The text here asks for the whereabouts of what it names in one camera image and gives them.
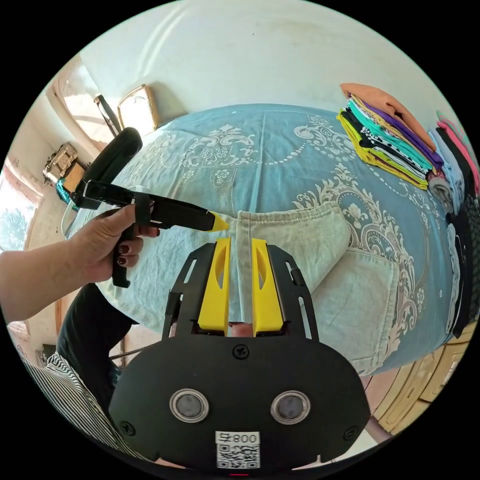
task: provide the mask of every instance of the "bed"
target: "bed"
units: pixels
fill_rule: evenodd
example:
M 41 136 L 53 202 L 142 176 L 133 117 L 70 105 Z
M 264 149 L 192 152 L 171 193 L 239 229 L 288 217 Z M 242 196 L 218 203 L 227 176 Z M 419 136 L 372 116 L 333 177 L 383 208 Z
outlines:
M 395 315 L 383 362 L 368 372 L 378 374 L 409 364 L 451 338 L 446 327 L 453 281 L 447 223 L 428 191 L 363 163 L 336 116 L 278 104 L 191 113 L 149 135 L 113 183 L 232 218 L 239 212 L 308 210 L 337 202 L 349 224 L 349 246 L 398 266 Z M 70 235 L 108 208 L 81 210 Z M 184 235 L 172 228 L 147 239 L 140 263 L 129 274 L 129 289 L 111 281 L 99 284 L 113 306 L 155 332 L 162 330 L 168 291 L 179 272 L 176 252 L 191 247 Z

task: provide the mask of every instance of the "yellow tip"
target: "yellow tip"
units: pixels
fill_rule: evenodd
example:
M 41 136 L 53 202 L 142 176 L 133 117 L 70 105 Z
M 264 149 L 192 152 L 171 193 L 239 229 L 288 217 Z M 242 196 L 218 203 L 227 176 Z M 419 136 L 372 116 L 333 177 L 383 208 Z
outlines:
M 210 212 L 212 213 L 213 215 L 215 215 L 215 222 L 213 223 L 213 228 L 210 230 L 210 232 L 220 232 L 221 230 L 228 230 L 229 229 L 229 224 L 222 220 L 220 217 L 219 217 L 219 214 L 218 213 L 215 213 L 215 212 Z

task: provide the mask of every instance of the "purple shirt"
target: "purple shirt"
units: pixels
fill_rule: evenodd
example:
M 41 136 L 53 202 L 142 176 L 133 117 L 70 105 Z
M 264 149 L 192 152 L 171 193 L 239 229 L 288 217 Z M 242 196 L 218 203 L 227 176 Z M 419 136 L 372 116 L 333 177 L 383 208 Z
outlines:
M 416 133 L 412 132 L 407 126 L 405 126 L 400 120 L 397 120 L 384 111 L 374 108 L 364 100 L 362 100 L 362 102 L 369 110 L 375 112 L 392 127 L 395 127 L 397 130 L 399 130 L 412 145 L 417 147 L 418 150 L 420 150 L 420 152 L 422 152 L 423 155 L 428 158 L 432 165 L 435 165 L 435 167 L 438 169 L 443 167 L 444 161 L 442 160 L 442 157 L 436 151 L 431 151 L 425 142 Z

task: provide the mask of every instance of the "black pants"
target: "black pants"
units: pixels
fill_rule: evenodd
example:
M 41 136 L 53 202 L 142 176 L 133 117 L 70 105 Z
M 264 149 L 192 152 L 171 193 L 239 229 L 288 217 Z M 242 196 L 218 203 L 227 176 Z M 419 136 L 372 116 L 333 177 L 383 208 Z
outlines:
M 114 386 L 110 351 L 137 322 L 114 308 L 98 287 L 84 286 L 66 313 L 56 349 L 82 379 L 102 410 L 108 409 Z

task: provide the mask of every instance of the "finger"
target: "finger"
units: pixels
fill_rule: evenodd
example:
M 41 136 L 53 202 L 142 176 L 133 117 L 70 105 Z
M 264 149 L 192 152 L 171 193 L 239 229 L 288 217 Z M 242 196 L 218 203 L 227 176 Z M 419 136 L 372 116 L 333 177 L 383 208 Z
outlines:
M 121 267 L 125 267 L 127 269 L 131 269 L 134 267 L 137 263 L 139 262 L 139 256 L 138 255 L 132 255 L 132 256 L 124 256 L 121 255 L 117 259 L 117 263 Z
M 232 337 L 253 337 L 254 330 L 251 323 L 229 323 Z
M 165 467 L 174 467 L 176 469 L 185 469 L 186 467 L 177 465 L 176 463 L 172 463 L 170 461 L 163 460 L 162 458 L 159 458 L 155 460 L 155 463 L 158 465 L 164 465 Z
M 170 327 L 170 332 L 168 333 L 168 338 L 172 338 L 175 336 L 175 333 L 177 331 L 177 322 L 173 323 L 172 326 Z
M 101 221 L 112 237 L 121 235 L 135 223 L 135 205 L 127 205 L 109 216 L 100 216 Z
M 137 236 L 133 240 L 123 241 L 118 246 L 118 253 L 126 257 L 131 257 L 132 255 L 138 255 L 142 248 L 144 247 L 144 239 Z
M 134 232 L 136 237 L 149 237 L 151 239 L 160 235 L 160 230 L 158 228 L 148 225 L 135 225 Z

